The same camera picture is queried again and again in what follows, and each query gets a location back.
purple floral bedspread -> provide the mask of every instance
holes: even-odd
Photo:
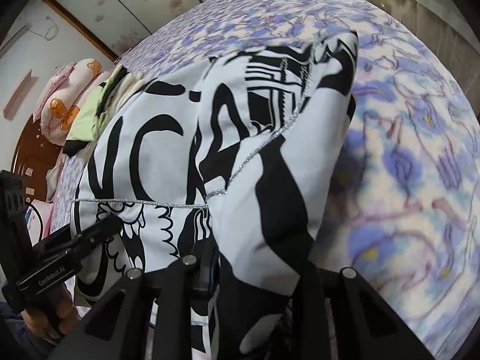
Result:
[[[86,163],[87,161],[81,155],[67,157],[65,160],[53,197],[51,233],[70,223],[71,202],[75,199],[75,190]]]
[[[121,63],[155,77],[345,29],[360,39],[357,111],[311,259],[355,267],[436,358],[450,359],[480,314],[480,129],[451,74],[403,25],[364,0],[208,0]]]

black and white fabric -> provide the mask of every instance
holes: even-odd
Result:
[[[251,48],[136,93],[76,190],[73,232],[110,212],[124,222],[85,261],[76,302],[98,299],[130,267],[165,268],[213,235],[219,286],[191,310],[193,358],[263,356],[320,227],[354,111],[357,52],[354,32],[302,49]]]

silver thread trim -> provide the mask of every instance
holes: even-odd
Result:
[[[288,65],[289,65],[289,60],[287,59],[287,57],[283,57],[282,62],[280,62],[280,67],[279,68],[280,68],[281,71],[284,71],[287,68]]]
[[[210,199],[212,196],[226,195],[226,194],[227,194],[227,191],[225,191],[225,190],[215,190],[215,191],[212,191],[212,192],[208,193],[207,196],[205,196],[205,201],[208,202],[208,199]]]
[[[238,174],[242,171],[242,169],[245,167],[246,164],[256,155],[258,152],[263,149],[266,145],[268,145],[270,142],[272,142],[274,139],[276,139],[279,135],[282,135],[285,131],[287,131],[290,127],[292,127],[293,123],[295,120],[297,120],[300,110],[302,109],[303,103],[305,101],[305,98],[307,97],[307,93],[310,89],[311,85],[311,73],[314,68],[314,61],[315,61],[315,50],[319,44],[321,44],[321,40],[317,40],[311,47],[310,50],[310,57],[309,57],[309,63],[308,63],[308,76],[306,78],[306,83],[305,83],[305,89],[302,92],[300,96],[300,100],[298,101],[298,104],[296,105],[295,109],[292,112],[292,115],[290,116],[289,120],[286,121],[286,123],[283,125],[283,127],[279,128],[277,131],[275,131],[265,142],[260,144],[255,150],[253,150],[247,158],[240,164],[240,166],[237,168],[237,170],[232,174],[232,176],[229,179],[229,185],[232,183],[234,178],[238,176]]]
[[[306,68],[306,66],[302,66],[301,69],[300,69],[300,80],[302,81],[302,83],[303,83],[303,78],[305,77],[305,73],[306,73],[305,68]]]
[[[78,202],[90,202],[90,203],[135,203],[135,204],[147,204],[150,206],[163,206],[163,207],[172,207],[172,208],[208,208],[206,204],[175,204],[175,203],[160,203],[160,202],[151,202],[149,200],[129,200],[129,199],[88,199],[88,198],[78,198],[74,199],[73,203]]]
[[[190,321],[191,326],[208,326],[208,322]]]

pink cushion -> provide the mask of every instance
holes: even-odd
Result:
[[[42,218],[42,239],[44,239],[50,233],[50,219],[52,215],[53,204],[45,203],[41,200],[33,200],[32,204],[35,206]],[[30,235],[30,240],[32,241],[32,245],[35,245],[38,242],[38,238],[40,236],[41,226],[38,214],[32,209],[32,207],[27,208],[27,211],[25,213],[25,221],[28,229],[28,234]]]
[[[99,84],[101,84],[103,81],[108,79],[110,77],[111,72],[109,71],[103,71],[101,72],[98,76],[95,77],[95,79],[88,85],[85,90],[82,92],[80,97],[78,98],[78,101],[76,103],[76,106],[82,109],[82,105],[85,104],[85,101],[87,100],[88,95],[90,92],[92,92],[92,89],[97,87]]]
[[[101,69],[100,62],[92,58],[78,62],[68,79],[50,95],[40,119],[42,134],[50,142],[65,143],[70,126],[80,111],[76,105],[79,96]]]
[[[54,75],[48,83],[46,83],[45,88],[43,89],[40,97],[37,100],[37,105],[35,106],[35,112],[33,112],[32,117],[33,121],[40,119],[42,115],[43,107],[45,103],[51,96],[51,94],[68,78],[71,72],[74,70],[76,62],[69,62],[64,67],[62,67],[56,75]]]

wire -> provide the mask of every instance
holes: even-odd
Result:
[[[43,237],[43,221],[42,221],[42,217],[40,215],[40,212],[38,212],[38,210],[36,209],[36,207],[30,203],[30,202],[26,202],[27,203],[27,206],[29,207],[32,207],[32,209],[37,213],[38,215],[38,220],[40,221],[40,236],[38,237],[38,241],[40,242],[42,240],[42,237]]]
[[[54,39],[54,38],[58,35],[58,33],[59,33],[59,27],[58,27],[58,25],[53,21],[53,19],[52,19],[51,17],[46,16],[45,19],[50,20],[50,21],[53,23],[53,25],[51,25],[51,26],[49,27],[49,29],[46,30],[45,35],[41,35],[41,34],[35,32],[35,31],[32,31],[32,30],[30,30],[30,29],[28,29],[28,31],[31,32],[31,33],[34,33],[35,35],[38,35],[39,37],[41,37],[41,38],[45,39],[47,42],[49,42],[49,41],[51,41],[52,39]]]

